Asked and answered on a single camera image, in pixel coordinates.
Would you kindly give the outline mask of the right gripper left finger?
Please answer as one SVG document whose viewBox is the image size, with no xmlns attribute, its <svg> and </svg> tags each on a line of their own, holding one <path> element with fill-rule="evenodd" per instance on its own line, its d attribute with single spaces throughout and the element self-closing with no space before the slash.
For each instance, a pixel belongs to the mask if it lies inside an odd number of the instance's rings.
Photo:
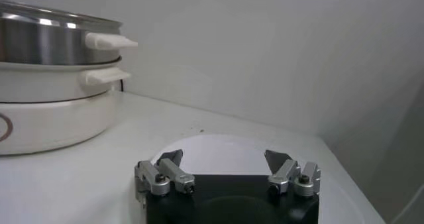
<svg viewBox="0 0 424 224">
<path fill-rule="evenodd" d="M 135 197 L 143 207 L 146 207 L 147 195 L 165 197 L 171 190 L 191 195 L 195 191 L 195 176 L 180 168 L 183 155 L 183 150 L 177 149 L 163 153 L 154 164 L 149 160 L 136 164 Z"/>
</svg>

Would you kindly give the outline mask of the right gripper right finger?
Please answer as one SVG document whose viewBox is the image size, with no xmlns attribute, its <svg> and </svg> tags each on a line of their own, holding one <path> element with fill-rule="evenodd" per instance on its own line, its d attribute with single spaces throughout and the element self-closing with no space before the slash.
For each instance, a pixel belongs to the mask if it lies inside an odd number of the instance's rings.
<svg viewBox="0 0 424 224">
<path fill-rule="evenodd" d="M 264 157 L 271 175 L 268 191 L 274 196 L 293 190 L 299 197 L 313 197 L 320 193 L 321 169 L 314 162 L 307 162 L 303 169 L 288 154 L 266 150 Z"/>
</svg>

